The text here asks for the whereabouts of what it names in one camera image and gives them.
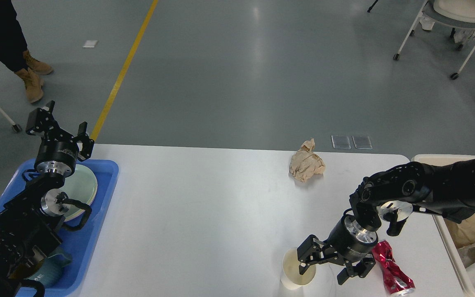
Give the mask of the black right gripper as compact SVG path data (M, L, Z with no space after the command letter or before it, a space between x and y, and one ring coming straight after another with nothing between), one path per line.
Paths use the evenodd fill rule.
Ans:
M344 214L326 241L311 234L296 248L298 273L304 275L313 265L333 263L344 266L337 275L339 285L349 278L365 278L376 264L369 253L377 240L375 228L362 227L354 215Z

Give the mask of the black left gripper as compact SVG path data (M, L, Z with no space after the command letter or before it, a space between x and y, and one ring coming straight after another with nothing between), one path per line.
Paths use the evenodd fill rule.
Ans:
M60 128L54 119L55 101L29 113L25 133L40 136L41 145L34 163L38 173L57 173L63 177L73 175L77 159L85 161L94 150L94 139L87 133L87 122L81 122L78 132L71 142L67 141L67 131Z

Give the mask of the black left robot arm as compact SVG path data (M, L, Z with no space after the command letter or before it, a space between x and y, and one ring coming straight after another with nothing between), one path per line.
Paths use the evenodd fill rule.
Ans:
M0 297L14 297L24 286L45 295L45 286L35 280L11 278L21 265L34 267L58 248L58 231L79 231L91 215L91 206L56 194L55 189L73 175L77 161L90 158L94 140L87 134L87 122L77 135L60 128L52 112L52 100L29 114L25 132L41 134L41 145L34 163L37 176L26 182L24 190L4 204L0 212Z

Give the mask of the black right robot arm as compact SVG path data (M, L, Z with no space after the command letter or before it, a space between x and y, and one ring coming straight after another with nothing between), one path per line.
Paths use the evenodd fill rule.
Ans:
M343 267L337 275L340 285L355 276L365 277L375 265L371 251L382 221L389 223L386 233L397 236L412 212L455 223L471 217L475 214L475 159L443 167L409 162L375 173L362 179L349 204L325 241L310 235L298 246L297 275L313 265L333 263Z

